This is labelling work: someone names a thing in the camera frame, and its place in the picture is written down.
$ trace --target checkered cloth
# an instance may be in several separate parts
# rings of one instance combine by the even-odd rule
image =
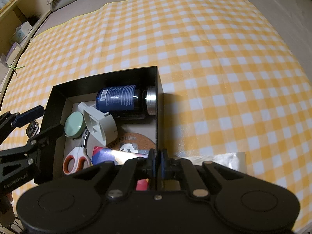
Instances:
[[[246,151],[250,175],[299,198],[295,229],[311,221],[311,86],[281,37],[247,0],[109,3],[38,35],[22,65],[2,112],[45,106],[56,84],[157,65],[171,153]],[[1,147],[26,141],[24,127]],[[19,188],[15,201],[31,186]]]

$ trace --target wooden shelf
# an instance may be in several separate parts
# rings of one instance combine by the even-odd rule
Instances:
[[[21,0],[10,0],[3,8],[0,9],[0,21],[10,13]]]

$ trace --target cork coaster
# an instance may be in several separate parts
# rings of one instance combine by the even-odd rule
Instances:
[[[156,148],[155,143],[144,135],[138,133],[124,133],[107,148],[131,153],[149,154],[150,148]]]

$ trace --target mattress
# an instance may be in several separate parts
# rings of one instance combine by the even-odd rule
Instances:
[[[123,0],[77,0],[47,18],[37,34],[71,18],[101,8],[104,4]],[[312,81],[312,1],[311,0],[248,0],[268,19],[296,56]]]

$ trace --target orange scissor handle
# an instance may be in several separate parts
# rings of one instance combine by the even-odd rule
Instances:
[[[71,171],[68,170],[69,162],[74,159],[74,167]],[[91,165],[91,159],[85,153],[85,148],[75,147],[71,150],[71,152],[67,155],[63,163],[63,172],[66,175],[75,173],[83,169],[83,163],[87,162],[88,167]]]

